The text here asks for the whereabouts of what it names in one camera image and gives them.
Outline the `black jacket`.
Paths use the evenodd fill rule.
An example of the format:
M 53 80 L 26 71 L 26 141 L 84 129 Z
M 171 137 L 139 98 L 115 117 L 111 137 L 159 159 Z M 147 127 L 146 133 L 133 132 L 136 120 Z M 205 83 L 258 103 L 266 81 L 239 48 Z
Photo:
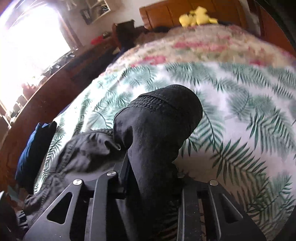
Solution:
M 41 190 L 25 202 L 29 229 L 75 179 L 96 180 L 128 159 L 126 198 L 116 202 L 127 240 L 159 240 L 177 187 L 173 162 L 202 114 L 192 90 L 170 85 L 133 100 L 115 115 L 112 129 L 73 137 L 53 161 Z

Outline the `folded blue garment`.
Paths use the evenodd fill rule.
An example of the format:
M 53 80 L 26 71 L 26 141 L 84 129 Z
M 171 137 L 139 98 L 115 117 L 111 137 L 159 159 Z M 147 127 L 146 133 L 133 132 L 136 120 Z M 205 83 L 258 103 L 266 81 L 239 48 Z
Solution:
M 56 129 L 57 123 L 55 121 L 44 124 L 38 123 L 18 160 L 15 180 L 29 194 L 34 192 L 34 181 Z

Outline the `palm leaf bedspread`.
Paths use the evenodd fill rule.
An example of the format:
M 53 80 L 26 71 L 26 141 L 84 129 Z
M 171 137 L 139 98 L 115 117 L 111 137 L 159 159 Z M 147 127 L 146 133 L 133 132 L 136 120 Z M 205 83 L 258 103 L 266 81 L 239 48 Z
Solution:
M 191 89 L 203 107 L 176 164 L 197 180 L 218 180 L 273 240 L 295 208 L 295 66 L 113 64 L 55 118 L 34 192 L 73 136 L 112 128 L 132 100 L 171 84 Z

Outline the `long wooden desk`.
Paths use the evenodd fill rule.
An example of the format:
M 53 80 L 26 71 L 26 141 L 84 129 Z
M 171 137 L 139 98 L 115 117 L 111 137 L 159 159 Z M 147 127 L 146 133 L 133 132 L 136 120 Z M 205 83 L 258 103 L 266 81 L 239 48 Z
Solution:
M 77 54 L 54 73 L 30 98 L 1 141 L 1 190 L 15 183 L 19 157 L 37 123 L 50 123 L 111 62 L 117 47 L 108 37 Z

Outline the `red bowl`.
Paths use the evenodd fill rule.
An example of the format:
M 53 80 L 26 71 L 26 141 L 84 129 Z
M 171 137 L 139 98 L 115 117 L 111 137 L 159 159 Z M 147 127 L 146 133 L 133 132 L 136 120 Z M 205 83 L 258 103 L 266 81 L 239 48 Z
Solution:
M 100 36 L 92 39 L 91 44 L 92 45 L 98 45 L 98 44 L 102 43 L 103 41 L 104 41 L 104 37 L 102 35 L 100 35 Z

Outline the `floral quilt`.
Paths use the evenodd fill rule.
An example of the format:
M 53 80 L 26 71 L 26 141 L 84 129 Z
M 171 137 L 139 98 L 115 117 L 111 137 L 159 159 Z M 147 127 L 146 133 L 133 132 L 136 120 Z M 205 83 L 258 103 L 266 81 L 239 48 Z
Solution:
M 295 57 L 273 44 L 260 40 L 236 25 L 176 27 L 166 33 L 141 33 L 135 47 L 106 68 L 121 72 L 138 65 L 183 62 L 223 62 L 295 71 Z

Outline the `wooden chair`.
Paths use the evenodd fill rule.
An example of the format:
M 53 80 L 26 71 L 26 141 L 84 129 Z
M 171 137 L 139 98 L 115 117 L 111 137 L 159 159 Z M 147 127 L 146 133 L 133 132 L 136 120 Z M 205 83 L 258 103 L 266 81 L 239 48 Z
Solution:
M 135 46 L 134 44 L 134 20 L 113 23 L 112 25 L 112 38 L 117 44 L 119 50 L 128 50 Z

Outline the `wooden louvered wardrobe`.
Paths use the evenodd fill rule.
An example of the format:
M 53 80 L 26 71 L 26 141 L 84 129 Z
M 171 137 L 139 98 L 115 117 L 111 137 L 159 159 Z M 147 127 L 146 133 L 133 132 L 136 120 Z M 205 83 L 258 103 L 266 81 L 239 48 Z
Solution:
M 274 44 L 295 57 L 295 40 L 286 25 L 265 1 L 254 1 L 263 40 Z

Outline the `yellow plush toy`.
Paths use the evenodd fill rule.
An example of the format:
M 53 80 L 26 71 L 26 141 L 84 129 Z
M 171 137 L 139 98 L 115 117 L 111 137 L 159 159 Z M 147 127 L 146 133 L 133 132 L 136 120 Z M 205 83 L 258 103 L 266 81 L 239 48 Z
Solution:
M 208 11 L 198 6 L 195 10 L 191 10 L 188 14 L 183 14 L 179 17 L 179 22 L 183 28 L 194 27 L 206 24 L 218 24 L 216 18 L 211 18 Z

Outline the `wooden headboard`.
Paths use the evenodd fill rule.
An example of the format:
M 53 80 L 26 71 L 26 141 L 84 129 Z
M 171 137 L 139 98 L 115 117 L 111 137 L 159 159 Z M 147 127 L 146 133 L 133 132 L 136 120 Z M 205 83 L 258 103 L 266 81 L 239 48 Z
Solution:
M 220 21 L 248 28 L 246 15 L 239 1 L 232 0 L 172 0 L 160 1 L 139 9 L 146 29 L 159 26 L 176 27 L 180 25 L 179 17 L 195 10 L 198 6 L 205 8 L 208 15 Z

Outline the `white wall shelf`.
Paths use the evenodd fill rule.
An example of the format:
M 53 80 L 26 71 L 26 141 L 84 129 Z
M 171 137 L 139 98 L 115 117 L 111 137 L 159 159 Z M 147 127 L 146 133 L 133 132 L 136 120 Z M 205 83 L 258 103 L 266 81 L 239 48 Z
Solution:
M 79 13 L 87 25 L 91 25 L 102 16 L 111 11 L 108 3 L 104 0 L 85 0 L 82 1 Z

